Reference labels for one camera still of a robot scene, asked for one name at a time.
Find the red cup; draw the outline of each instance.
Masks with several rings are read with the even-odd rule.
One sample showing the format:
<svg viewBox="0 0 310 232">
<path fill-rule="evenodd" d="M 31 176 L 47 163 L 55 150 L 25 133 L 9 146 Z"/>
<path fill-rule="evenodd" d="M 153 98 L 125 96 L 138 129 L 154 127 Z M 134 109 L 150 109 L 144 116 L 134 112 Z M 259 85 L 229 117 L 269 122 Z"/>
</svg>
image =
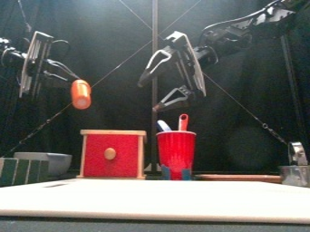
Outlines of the red cup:
<svg viewBox="0 0 310 232">
<path fill-rule="evenodd" d="M 169 168 L 172 180 L 184 179 L 185 170 L 193 168 L 197 133 L 172 130 L 158 133 L 162 167 Z"/>
</svg>

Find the red wooden box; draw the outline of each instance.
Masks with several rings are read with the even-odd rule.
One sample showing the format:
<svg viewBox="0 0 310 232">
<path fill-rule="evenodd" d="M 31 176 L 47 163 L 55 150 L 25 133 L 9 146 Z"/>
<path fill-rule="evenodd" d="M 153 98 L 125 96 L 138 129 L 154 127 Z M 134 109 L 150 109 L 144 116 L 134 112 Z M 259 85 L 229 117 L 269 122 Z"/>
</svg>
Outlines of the red wooden box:
<svg viewBox="0 0 310 232">
<path fill-rule="evenodd" d="M 145 178 L 145 131 L 82 130 L 82 134 L 81 177 Z"/>
</svg>

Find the wooden box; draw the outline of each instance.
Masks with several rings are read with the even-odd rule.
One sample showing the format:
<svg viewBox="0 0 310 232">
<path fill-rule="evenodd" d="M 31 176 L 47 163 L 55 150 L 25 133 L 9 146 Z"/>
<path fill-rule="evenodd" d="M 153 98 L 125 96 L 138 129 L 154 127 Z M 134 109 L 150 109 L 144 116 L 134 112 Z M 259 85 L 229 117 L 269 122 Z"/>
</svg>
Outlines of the wooden box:
<svg viewBox="0 0 310 232">
<path fill-rule="evenodd" d="M 82 130 L 82 178 L 145 178 L 144 130 Z"/>
</svg>

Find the black curtain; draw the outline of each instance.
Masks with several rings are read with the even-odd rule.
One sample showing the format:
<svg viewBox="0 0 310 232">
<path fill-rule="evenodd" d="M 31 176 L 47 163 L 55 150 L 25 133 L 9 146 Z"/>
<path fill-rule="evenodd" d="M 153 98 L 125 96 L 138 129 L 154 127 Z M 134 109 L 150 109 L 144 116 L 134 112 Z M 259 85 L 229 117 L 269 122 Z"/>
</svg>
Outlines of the black curtain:
<svg viewBox="0 0 310 232">
<path fill-rule="evenodd" d="M 208 25 L 249 15 L 269 2 L 161 0 L 160 49 L 165 46 L 165 37 L 174 31 L 188 34 L 197 45 L 201 30 Z M 25 0 L 21 3 L 14 0 L 0 3 L 0 36 L 11 39 L 13 45 L 23 52 L 27 52 L 35 31 L 53 35 L 55 41 L 69 41 L 70 45 L 63 42 L 53 44 L 50 58 L 65 63 L 94 86 L 93 105 L 85 111 L 73 107 L 63 110 L 71 103 L 71 89 L 66 84 L 62 88 L 47 86 L 35 101 L 30 96 L 21 99 L 21 71 L 2 66 L 2 153 L 13 156 L 13 152 L 7 152 L 21 140 L 62 112 L 17 151 L 69 153 L 74 156 L 71 168 L 79 169 L 81 130 L 148 131 L 148 165 L 152 86 L 138 88 L 137 82 L 153 54 L 153 1 Z M 309 27 L 303 25 L 295 29 L 293 35 L 303 38 L 305 48 L 300 52 L 309 58 L 309 53 L 305 53 L 309 44 L 304 38 Z M 299 72 L 304 72 L 307 67 L 308 72 L 301 77 L 301 88 L 307 89 L 304 82 L 308 83 L 309 64 L 301 62 L 305 58 L 300 52 L 293 53 L 297 57 L 295 65 Z M 252 49 L 225 56 L 218 64 L 202 65 L 202 69 L 287 141 L 301 140 L 280 39 L 261 41 Z M 176 87 L 180 86 L 176 86 L 174 78 L 169 75 L 160 77 L 160 98 Z M 198 133 L 194 170 L 277 171 L 279 165 L 288 164 L 287 146 L 208 78 L 206 89 L 208 97 L 198 105 L 160 113 L 160 119 L 166 120 L 173 128 L 180 113 L 189 114 L 189 129 Z"/>
</svg>

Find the drawer knob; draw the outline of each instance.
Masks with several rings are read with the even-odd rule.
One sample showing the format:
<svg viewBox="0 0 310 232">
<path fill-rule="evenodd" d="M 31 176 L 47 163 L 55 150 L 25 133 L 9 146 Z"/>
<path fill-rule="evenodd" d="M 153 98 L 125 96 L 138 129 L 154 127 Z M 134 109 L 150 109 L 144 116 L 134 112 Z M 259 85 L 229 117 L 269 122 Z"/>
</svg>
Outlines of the drawer knob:
<svg viewBox="0 0 310 232">
<path fill-rule="evenodd" d="M 114 148 L 108 148 L 108 149 L 105 150 L 105 158 L 106 158 L 108 160 L 113 160 L 113 159 L 116 158 L 116 156 L 117 156 L 117 151 L 116 151 L 116 149 L 114 149 Z"/>
</svg>

